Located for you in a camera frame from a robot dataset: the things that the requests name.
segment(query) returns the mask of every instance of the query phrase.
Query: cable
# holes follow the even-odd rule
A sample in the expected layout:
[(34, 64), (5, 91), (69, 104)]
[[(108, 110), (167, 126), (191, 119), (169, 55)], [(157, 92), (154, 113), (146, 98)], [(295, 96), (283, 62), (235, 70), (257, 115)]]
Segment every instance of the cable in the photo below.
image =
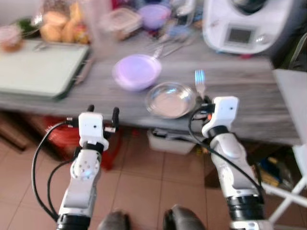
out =
[(59, 126), (62, 126), (62, 125), (66, 125), (66, 121), (64, 122), (60, 122), (60, 123), (57, 123), (56, 125), (54, 125), (53, 127), (51, 127), (51, 129), (45, 134), (45, 136), (43, 137), (43, 139), (41, 140), (41, 142), (39, 143), (36, 151), (35, 151), (35, 154), (34, 154), (34, 157), (33, 157), (33, 161), (32, 161), (32, 174), (31, 174), (31, 178), (32, 178), (32, 189), (33, 189), (33, 192), (35, 194), (35, 197), (38, 201), (38, 203), (40, 204), (40, 206), (47, 212), (47, 214), (49, 216), (51, 216), (51, 218), (57, 222), (58, 221), (58, 215), (54, 215), (54, 213), (52, 211), (49, 210), (49, 208), (43, 203), (43, 201), (41, 200), (41, 198), (39, 197), (39, 194), (37, 192), (37, 187), (36, 187), (36, 178), (35, 178), (35, 168), (36, 168), (36, 161), (37, 161), (37, 156), (38, 156), (38, 153), (39, 151), (41, 150), (44, 142), (48, 139), (48, 136), (50, 135), (50, 133), (56, 129), (57, 127)]
[(214, 155), (216, 155), (217, 157), (221, 158), (222, 160), (224, 160), (225, 162), (227, 162), (228, 164), (230, 164), (231, 166), (233, 166), (235, 169), (237, 169), (240, 173), (242, 173), (257, 189), (258, 193), (259, 193), (259, 198), (260, 198), (260, 201), (262, 203), (264, 203), (263, 201), (263, 196), (262, 196), (262, 187), (261, 185), (258, 185), (246, 172), (244, 172), (242, 169), (240, 169), (236, 164), (232, 163), (229, 159), (227, 159), (226, 157), (224, 157), (223, 155), (219, 154), (217, 151), (213, 150), (212, 148), (210, 148), (209, 145), (206, 145), (205, 143), (201, 142), (196, 136), (195, 134), (193, 133), (192, 131), (192, 127), (191, 127), (191, 123), (192, 123), (192, 120), (193, 120), (193, 117), (194, 115), (201, 111), (201, 110), (204, 110), (205, 107), (200, 107), (198, 109), (196, 109), (190, 116), (189, 118), (189, 124), (188, 124), (188, 127), (189, 127), (189, 133), (190, 135), (193, 137), (193, 139), (195, 139), (195, 141), (202, 147), (204, 147), (205, 149), (207, 149), (209, 152), (213, 153)]
[(47, 182), (47, 198), (48, 198), (48, 203), (49, 203), (49, 206), (50, 206), (50, 209), (51, 211), (53, 212), (54, 215), (58, 215), (53, 204), (52, 204), (52, 201), (51, 201), (51, 196), (50, 196), (50, 184), (51, 184), (51, 180), (52, 180), (52, 177), (53, 177), (53, 174), (62, 166), (66, 165), (66, 164), (69, 164), (69, 163), (72, 163), (74, 161), (74, 158), (69, 160), (69, 161), (64, 161), (62, 162), (61, 164), (59, 164), (57, 167), (55, 167), (53, 169), (53, 171), (51, 172), (49, 178), (48, 178), (48, 182)]

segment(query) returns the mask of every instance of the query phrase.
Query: cutting board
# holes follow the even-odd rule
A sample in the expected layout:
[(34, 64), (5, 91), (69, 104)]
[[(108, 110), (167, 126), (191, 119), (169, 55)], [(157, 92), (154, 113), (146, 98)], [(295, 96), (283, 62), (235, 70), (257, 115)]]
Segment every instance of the cutting board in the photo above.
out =
[(55, 98), (64, 94), (87, 57), (89, 46), (25, 40), (21, 50), (0, 51), (0, 92)]

